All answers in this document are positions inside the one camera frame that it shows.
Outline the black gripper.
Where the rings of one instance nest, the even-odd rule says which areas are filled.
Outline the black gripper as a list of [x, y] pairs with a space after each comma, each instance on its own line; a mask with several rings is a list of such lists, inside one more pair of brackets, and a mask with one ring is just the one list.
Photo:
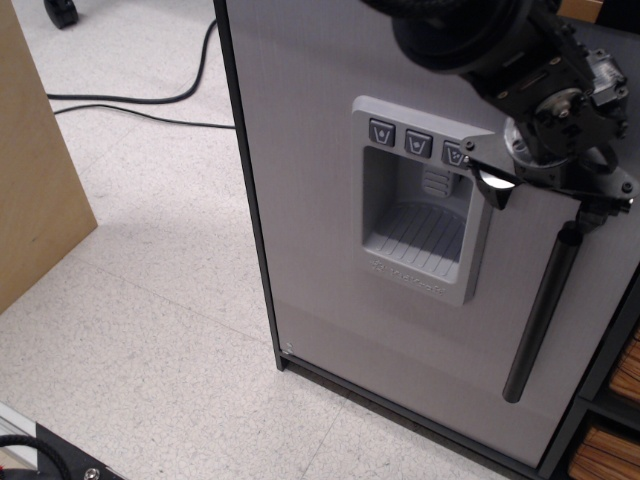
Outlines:
[[581, 201], [574, 221], [580, 235], [630, 209], [639, 196], [639, 181], [618, 165], [609, 145], [569, 157], [536, 157], [519, 130], [507, 125], [502, 134], [464, 138], [461, 152], [480, 193], [497, 210], [506, 208], [511, 193], [522, 184]]

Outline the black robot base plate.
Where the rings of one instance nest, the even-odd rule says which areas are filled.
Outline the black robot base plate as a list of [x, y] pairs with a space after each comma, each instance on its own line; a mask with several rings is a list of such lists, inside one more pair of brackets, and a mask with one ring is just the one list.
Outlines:
[[110, 466], [69, 443], [48, 428], [36, 424], [36, 438], [44, 441], [64, 460], [73, 480], [123, 480]]

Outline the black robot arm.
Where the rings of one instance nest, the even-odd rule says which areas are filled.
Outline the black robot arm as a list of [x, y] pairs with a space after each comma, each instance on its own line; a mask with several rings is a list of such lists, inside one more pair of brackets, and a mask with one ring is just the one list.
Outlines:
[[522, 184], [576, 199], [560, 238], [577, 244], [628, 212], [639, 183], [612, 142], [628, 129], [627, 79], [602, 49], [578, 42], [556, 1], [376, 1], [415, 64], [468, 82], [505, 115], [502, 133], [461, 150], [478, 189], [503, 209]]

